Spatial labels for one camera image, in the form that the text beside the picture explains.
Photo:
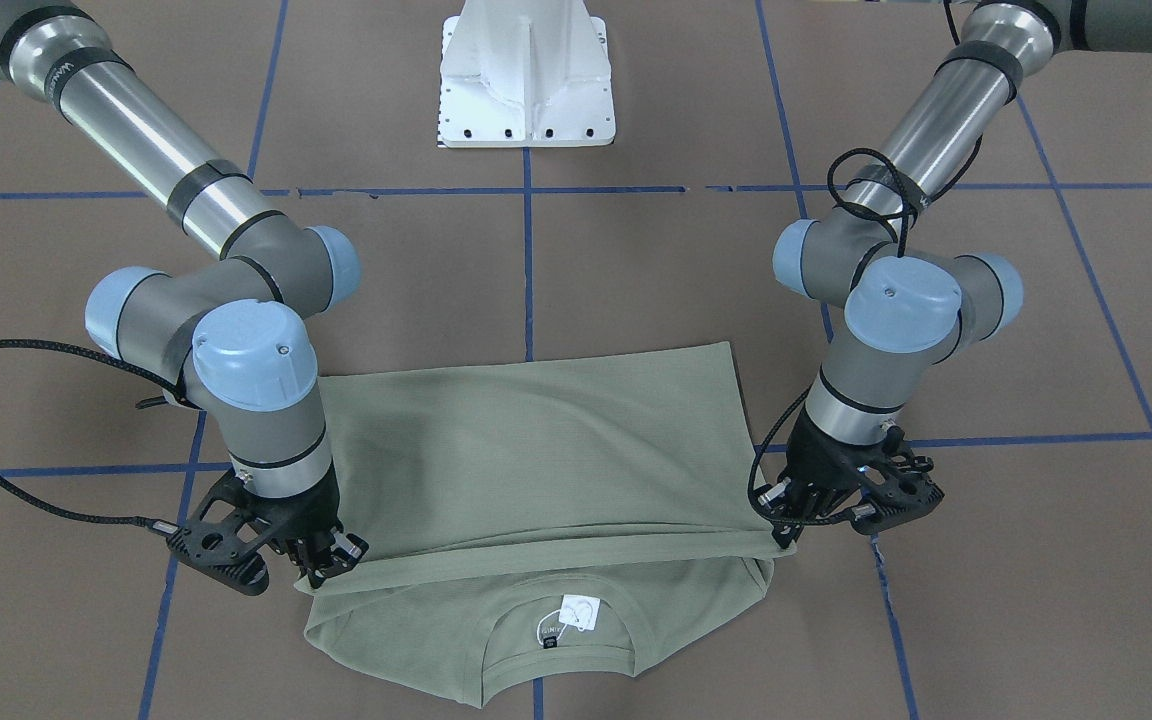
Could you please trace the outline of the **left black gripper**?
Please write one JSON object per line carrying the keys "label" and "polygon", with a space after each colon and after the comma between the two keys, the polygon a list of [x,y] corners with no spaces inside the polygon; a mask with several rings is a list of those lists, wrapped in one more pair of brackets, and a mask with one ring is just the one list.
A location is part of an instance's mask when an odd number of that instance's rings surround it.
{"label": "left black gripper", "polygon": [[846,511],[861,502],[858,473],[849,461],[863,448],[878,445],[849,445],[824,432],[808,411],[799,411],[786,446],[786,465],[776,483],[756,487],[756,509],[770,516],[772,538],[788,550],[799,539],[803,525],[831,525],[847,518]]}

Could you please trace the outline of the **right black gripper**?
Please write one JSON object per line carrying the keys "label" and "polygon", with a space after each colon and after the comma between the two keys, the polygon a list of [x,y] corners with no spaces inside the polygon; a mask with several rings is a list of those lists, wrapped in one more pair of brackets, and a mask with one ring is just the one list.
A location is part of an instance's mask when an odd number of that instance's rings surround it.
{"label": "right black gripper", "polygon": [[338,473],[333,470],[296,497],[257,497],[242,483],[236,487],[238,506],[273,529],[270,546],[291,559],[310,588],[321,588],[325,579],[353,571],[366,555],[365,539],[344,536],[339,520]]}

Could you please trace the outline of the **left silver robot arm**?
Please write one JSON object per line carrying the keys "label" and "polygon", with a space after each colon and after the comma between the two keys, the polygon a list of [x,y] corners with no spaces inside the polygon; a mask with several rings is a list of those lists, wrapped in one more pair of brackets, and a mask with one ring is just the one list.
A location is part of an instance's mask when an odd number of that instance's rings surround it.
{"label": "left silver robot arm", "polygon": [[1018,270],[995,253],[910,249],[914,225],[952,190],[998,111],[1061,53],[1152,53],[1152,1],[980,1],[919,99],[864,167],[832,187],[826,218],[788,225],[776,281],[838,306],[844,323],[786,418],[786,465],[749,502],[788,550],[808,526],[864,536],[923,518],[943,500],[932,461],[899,415],[929,367],[995,336],[1020,314]]}

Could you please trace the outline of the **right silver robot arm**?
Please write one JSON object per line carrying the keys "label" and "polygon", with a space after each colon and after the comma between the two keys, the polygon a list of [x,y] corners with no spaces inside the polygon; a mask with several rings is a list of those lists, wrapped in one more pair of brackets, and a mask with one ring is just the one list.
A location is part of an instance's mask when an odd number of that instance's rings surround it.
{"label": "right silver robot arm", "polygon": [[73,511],[0,473],[0,487],[59,518],[134,526],[179,564],[262,594],[266,550],[308,588],[356,569],[369,550],[340,515],[319,361],[306,319],[361,285],[361,258],[328,225],[302,227],[251,174],[180,118],[71,1],[0,1],[0,82],[50,106],[154,202],[207,263],[189,273],[124,266],[84,305],[91,347],[0,340],[88,357],[154,382],[156,404],[205,414],[227,468],[182,520]]}

